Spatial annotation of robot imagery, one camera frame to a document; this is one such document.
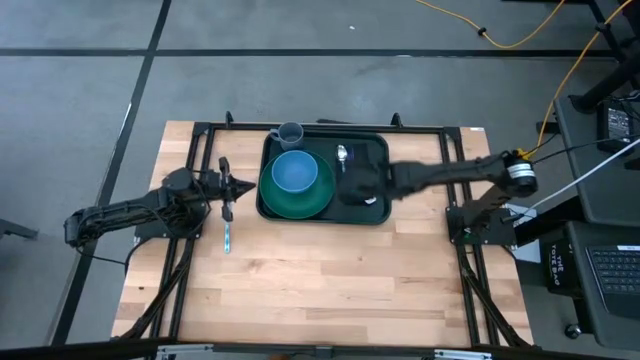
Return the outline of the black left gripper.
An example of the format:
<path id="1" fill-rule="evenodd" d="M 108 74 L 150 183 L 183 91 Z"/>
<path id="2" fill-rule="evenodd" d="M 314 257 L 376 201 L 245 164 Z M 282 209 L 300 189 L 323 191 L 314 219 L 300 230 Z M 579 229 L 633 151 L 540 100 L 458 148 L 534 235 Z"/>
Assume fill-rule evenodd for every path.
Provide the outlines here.
<path id="1" fill-rule="evenodd" d="M 230 223 L 233 221 L 232 207 L 234 202 L 249 198 L 255 193 L 254 182 L 232 179 L 230 164 L 226 157 L 219 159 L 219 171 L 206 170 L 202 174 L 202 182 L 205 185 L 205 196 L 211 201 L 221 201 L 222 218 Z"/>

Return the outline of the dark green serving tray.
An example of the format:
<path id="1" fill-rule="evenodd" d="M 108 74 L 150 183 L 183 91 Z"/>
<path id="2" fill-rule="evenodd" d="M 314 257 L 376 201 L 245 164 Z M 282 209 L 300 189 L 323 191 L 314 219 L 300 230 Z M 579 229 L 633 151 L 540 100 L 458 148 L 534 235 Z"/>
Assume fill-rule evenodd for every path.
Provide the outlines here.
<path id="1" fill-rule="evenodd" d="M 336 185 L 337 175 L 339 173 L 336 147 L 339 144 L 352 145 L 356 143 L 375 146 L 379 153 L 385 153 L 385 161 L 389 159 L 387 142 L 376 133 L 307 130 L 304 135 L 303 150 L 319 155 L 331 166 Z M 283 149 L 279 143 L 274 141 L 270 136 L 266 137 L 263 145 L 260 175 L 266 165 L 282 153 Z M 277 216 L 266 207 L 261 199 L 259 190 L 256 197 L 256 209 L 263 218 L 272 221 L 306 221 L 374 226 L 384 223 L 389 218 L 392 206 L 390 201 L 380 198 L 371 205 L 346 205 L 338 198 L 335 188 L 334 196 L 329 205 L 318 215 L 310 218 L 291 220 Z"/>

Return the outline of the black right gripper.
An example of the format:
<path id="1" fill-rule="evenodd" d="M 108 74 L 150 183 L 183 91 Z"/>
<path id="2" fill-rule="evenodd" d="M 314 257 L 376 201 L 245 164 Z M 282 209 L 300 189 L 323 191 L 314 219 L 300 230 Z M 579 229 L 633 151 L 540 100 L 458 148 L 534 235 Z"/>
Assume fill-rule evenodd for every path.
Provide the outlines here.
<path id="1" fill-rule="evenodd" d="M 377 166 L 376 182 L 374 171 L 369 168 L 348 168 L 341 176 L 341 186 L 338 197 L 346 205 L 371 205 L 374 197 L 384 197 L 389 200 L 401 200 L 406 194 L 396 181 L 397 163 L 380 162 Z M 372 194 L 367 194 L 357 188 L 373 187 Z"/>

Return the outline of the grey-blue mug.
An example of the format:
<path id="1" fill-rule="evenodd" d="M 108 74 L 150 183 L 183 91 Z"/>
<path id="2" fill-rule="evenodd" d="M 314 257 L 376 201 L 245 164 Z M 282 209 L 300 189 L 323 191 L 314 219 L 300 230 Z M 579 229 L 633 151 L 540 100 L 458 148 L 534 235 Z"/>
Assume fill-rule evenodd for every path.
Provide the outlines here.
<path id="1" fill-rule="evenodd" d="M 304 128 L 296 122 L 286 122 L 278 128 L 271 129 L 269 136 L 278 142 L 284 151 L 301 149 L 304 139 Z"/>

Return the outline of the black power adapter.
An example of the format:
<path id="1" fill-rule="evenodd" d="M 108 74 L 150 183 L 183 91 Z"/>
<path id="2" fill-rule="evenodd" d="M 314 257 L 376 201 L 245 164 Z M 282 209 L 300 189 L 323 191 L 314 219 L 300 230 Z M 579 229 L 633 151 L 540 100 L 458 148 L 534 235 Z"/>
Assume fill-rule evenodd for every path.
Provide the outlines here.
<path id="1" fill-rule="evenodd" d="M 597 107 L 596 147 L 607 153 L 616 153 L 632 142 L 635 117 L 619 100 L 605 100 Z"/>

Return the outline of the black tote bag white print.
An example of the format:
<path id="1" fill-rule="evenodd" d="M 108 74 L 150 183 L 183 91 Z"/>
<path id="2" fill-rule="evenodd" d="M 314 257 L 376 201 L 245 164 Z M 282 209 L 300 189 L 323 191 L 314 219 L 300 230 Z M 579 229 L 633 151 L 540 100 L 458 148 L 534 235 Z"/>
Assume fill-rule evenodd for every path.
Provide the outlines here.
<path id="1" fill-rule="evenodd" d="M 581 294 L 576 263 L 568 240 L 555 240 L 541 245 L 547 290 L 556 295 L 576 298 Z"/>

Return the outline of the grey chair base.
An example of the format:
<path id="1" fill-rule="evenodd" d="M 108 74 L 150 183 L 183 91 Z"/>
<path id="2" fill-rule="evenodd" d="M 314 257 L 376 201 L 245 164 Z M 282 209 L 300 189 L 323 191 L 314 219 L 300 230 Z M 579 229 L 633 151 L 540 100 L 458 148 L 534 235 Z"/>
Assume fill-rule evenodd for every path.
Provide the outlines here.
<path id="1" fill-rule="evenodd" d="M 5 235 L 15 235 L 25 239 L 35 239 L 38 231 L 0 218 L 0 239 Z"/>

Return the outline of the silver aluminium bracket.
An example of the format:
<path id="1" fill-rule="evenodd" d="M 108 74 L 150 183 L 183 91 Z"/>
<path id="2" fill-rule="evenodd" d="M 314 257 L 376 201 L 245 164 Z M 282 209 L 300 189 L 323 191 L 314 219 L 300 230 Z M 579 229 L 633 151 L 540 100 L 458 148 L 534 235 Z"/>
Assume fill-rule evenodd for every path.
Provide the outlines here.
<path id="1" fill-rule="evenodd" d="M 433 360 L 493 360 L 491 353 L 468 350 L 436 349 Z"/>
<path id="2" fill-rule="evenodd" d="M 212 352 L 213 344 L 174 344 L 157 348 L 156 360 L 176 360 L 179 355 Z"/>

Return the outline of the black cloth napkin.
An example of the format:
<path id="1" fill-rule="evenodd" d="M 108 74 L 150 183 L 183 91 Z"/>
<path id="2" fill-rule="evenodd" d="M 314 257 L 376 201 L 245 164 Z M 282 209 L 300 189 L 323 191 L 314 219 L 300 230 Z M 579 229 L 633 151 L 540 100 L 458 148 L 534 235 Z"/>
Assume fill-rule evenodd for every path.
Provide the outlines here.
<path id="1" fill-rule="evenodd" d="M 379 153 L 376 149 L 375 146 L 370 146 L 367 145 L 365 143 L 356 143 L 356 144 L 352 144 L 355 147 L 355 151 L 356 151 L 356 161 L 355 162 L 351 162 L 349 160 L 346 161 L 346 169 L 348 168 L 355 168 L 355 167 L 362 167 L 362 168 L 369 168 L 371 170 L 374 171 L 374 184 L 376 182 L 376 176 L 377 176 L 377 166 L 380 162 L 386 163 L 385 162 L 385 158 L 384 155 L 385 153 Z M 340 163 L 338 162 L 338 170 L 339 173 L 337 175 L 337 196 L 338 196 L 338 188 L 341 186 L 341 176 L 342 176 L 342 172 L 341 172 L 341 168 L 340 168 Z M 370 188 L 357 188 L 358 190 L 361 190 L 364 193 L 367 194 L 372 194 L 372 190 L 373 187 Z"/>

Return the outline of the blue bowl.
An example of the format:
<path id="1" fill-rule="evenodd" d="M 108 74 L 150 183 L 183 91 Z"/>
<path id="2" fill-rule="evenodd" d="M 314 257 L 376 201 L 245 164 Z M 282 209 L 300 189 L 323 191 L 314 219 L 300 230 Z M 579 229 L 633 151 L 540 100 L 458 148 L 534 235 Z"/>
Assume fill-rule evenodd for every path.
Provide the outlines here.
<path id="1" fill-rule="evenodd" d="M 271 177 L 281 190 L 298 194 L 307 191 L 315 183 L 318 173 L 317 161 L 310 153 L 291 150 L 274 160 Z"/>

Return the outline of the green plate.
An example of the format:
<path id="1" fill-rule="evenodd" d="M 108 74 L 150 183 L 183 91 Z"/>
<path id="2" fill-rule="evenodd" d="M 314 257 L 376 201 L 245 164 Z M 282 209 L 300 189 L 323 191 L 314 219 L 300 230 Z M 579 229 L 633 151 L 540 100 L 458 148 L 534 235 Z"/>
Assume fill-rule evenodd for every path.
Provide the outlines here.
<path id="1" fill-rule="evenodd" d="M 303 193 L 287 193 L 274 183 L 271 170 L 274 160 L 279 155 L 261 172 L 259 194 L 266 207 L 277 216 L 291 220 L 313 217 L 322 212 L 334 196 L 336 185 L 331 166 L 319 155 L 313 152 L 308 153 L 317 161 L 319 173 L 315 183 Z"/>

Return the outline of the black laptop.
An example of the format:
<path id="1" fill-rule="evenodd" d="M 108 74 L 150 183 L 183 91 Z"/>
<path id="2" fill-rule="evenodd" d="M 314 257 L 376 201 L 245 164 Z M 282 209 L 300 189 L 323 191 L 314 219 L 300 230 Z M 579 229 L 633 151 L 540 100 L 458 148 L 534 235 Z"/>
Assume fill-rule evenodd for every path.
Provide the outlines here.
<path id="1" fill-rule="evenodd" d="M 640 320 L 640 245 L 588 246 L 586 253 L 607 312 Z"/>

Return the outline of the grey side desk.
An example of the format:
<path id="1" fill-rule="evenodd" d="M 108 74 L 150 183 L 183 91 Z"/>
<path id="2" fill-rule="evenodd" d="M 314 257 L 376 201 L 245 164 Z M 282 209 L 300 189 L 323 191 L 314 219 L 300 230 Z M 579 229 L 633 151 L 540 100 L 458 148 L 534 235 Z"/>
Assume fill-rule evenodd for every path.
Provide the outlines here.
<path id="1" fill-rule="evenodd" d="M 640 245 L 640 228 L 568 222 L 564 234 L 571 244 L 581 294 L 574 301 L 576 326 L 603 347 L 640 351 L 640 320 L 607 312 L 590 267 L 588 246 Z"/>
<path id="2" fill-rule="evenodd" d="M 576 185 L 585 219 L 591 223 L 640 227 L 640 170 L 631 170 L 625 163 L 640 158 L 640 143 L 629 155 L 621 155 L 601 168 L 596 166 L 610 157 L 599 150 L 594 113 L 576 110 L 568 97 L 554 102 L 557 123 L 565 146 L 572 174 L 589 176 Z"/>

